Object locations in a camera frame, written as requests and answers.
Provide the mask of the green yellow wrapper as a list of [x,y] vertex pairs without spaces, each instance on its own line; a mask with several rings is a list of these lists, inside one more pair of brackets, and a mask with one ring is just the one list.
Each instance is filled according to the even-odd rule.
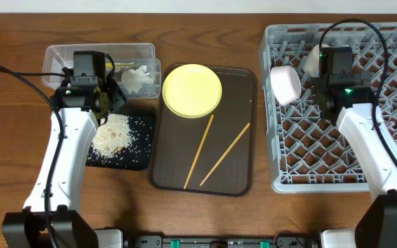
[[131,63],[115,63],[112,65],[110,62],[105,64],[106,68],[111,70],[112,68],[116,68],[117,70],[119,69],[126,69],[126,68],[133,68],[135,66],[134,62]]

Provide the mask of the yellow plate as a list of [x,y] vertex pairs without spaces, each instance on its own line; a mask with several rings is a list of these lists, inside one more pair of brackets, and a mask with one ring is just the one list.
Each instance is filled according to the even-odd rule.
[[184,118],[211,113],[223,94],[221,80],[210,68],[185,64],[174,68],[165,78],[163,100],[169,110]]

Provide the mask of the wooden chopstick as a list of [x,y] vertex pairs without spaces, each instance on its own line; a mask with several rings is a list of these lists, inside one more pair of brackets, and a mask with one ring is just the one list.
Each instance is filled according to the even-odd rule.
[[245,127],[239,132],[237,137],[232,141],[232,143],[229,145],[229,147],[224,151],[224,153],[221,155],[221,157],[217,160],[217,162],[214,164],[214,166],[211,168],[211,170],[207,173],[205,178],[201,181],[200,186],[203,186],[203,184],[206,182],[206,180],[213,174],[213,172],[216,170],[216,168],[222,163],[224,158],[229,154],[229,152],[232,150],[232,148],[237,144],[239,139],[246,133],[247,129],[250,127],[251,123],[247,123]]
[[194,171],[194,169],[195,169],[195,167],[196,167],[197,160],[199,159],[201,150],[202,150],[202,148],[203,148],[205,139],[207,138],[207,134],[208,134],[208,132],[209,132],[209,129],[210,129],[210,126],[212,125],[213,120],[214,120],[214,115],[211,114],[210,119],[209,119],[209,121],[208,121],[208,123],[207,123],[207,126],[206,126],[206,128],[205,128],[205,131],[204,131],[204,133],[203,133],[203,136],[202,136],[201,142],[200,142],[200,144],[199,144],[199,147],[198,147],[198,149],[197,149],[197,151],[196,151],[194,160],[193,160],[192,165],[191,165],[191,167],[190,167],[189,173],[188,173],[188,175],[187,175],[187,178],[186,178],[185,184],[184,184],[184,186],[183,186],[183,189],[186,189],[187,186],[188,186],[188,184],[189,184],[189,181],[190,181],[191,176],[192,176],[192,173],[193,173],[193,171]]

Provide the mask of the pink white bowl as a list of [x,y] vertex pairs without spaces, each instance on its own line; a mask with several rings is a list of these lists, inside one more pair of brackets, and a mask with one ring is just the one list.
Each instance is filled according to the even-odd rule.
[[288,105],[300,98],[301,82],[293,67],[273,67],[270,71],[270,82],[274,96],[281,105]]

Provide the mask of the pale green cup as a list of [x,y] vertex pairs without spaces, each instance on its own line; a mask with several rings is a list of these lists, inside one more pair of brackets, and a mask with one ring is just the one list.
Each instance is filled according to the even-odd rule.
[[303,66],[304,73],[310,77],[320,76],[320,62],[323,60],[324,54],[320,51],[320,46],[315,45],[310,53],[306,56],[306,61]]

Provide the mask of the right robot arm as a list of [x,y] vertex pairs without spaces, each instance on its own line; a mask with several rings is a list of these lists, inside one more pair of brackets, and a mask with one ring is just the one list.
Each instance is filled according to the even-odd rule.
[[397,247],[397,144],[366,71],[355,73],[350,47],[319,49],[314,94],[322,118],[346,138],[369,185],[371,205],[355,227],[320,233],[321,247]]

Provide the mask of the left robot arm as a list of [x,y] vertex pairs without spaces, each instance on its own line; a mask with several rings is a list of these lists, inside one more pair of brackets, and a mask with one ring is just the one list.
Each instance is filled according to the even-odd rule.
[[41,171],[20,212],[9,212],[2,233],[9,247],[125,247],[120,229],[93,229],[81,216],[81,187],[88,152],[100,124],[127,98],[114,80],[109,54],[76,51],[74,65],[52,96],[39,95],[52,110]]

